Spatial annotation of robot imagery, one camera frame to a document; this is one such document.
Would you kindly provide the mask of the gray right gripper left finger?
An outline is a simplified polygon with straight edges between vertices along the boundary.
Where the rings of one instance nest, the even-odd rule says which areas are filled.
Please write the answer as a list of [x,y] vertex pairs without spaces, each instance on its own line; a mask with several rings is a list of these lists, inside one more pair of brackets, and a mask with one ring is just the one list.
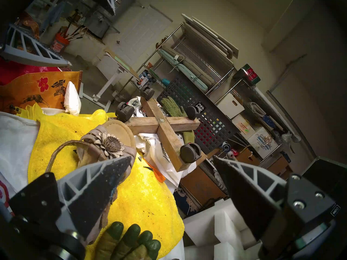
[[131,156],[89,164],[56,179],[45,172],[9,200],[12,222],[29,239],[59,242],[76,232],[82,245],[100,232],[101,217],[121,183]]

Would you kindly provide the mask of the gray right gripper right finger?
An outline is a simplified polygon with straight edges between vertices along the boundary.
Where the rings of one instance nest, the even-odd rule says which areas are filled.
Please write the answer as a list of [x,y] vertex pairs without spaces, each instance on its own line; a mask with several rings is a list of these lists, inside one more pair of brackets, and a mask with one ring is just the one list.
[[284,180],[258,166],[213,156],[228,195],[253,237],[260,260],[311,260],[334,230],[335,201],[308,179]]

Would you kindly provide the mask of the finger of the gray left gripper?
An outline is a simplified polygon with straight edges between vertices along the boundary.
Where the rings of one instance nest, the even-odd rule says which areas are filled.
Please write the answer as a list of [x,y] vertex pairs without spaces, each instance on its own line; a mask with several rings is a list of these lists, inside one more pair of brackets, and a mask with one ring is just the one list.
[[8,24],[1,33],[1,57],[8,61],[39,67],[70,67],[72,64],[41,44],[28,30]]
[[112,16],[115,15],[115,2],[114,0],[94,0],[101,7],[103,7]]

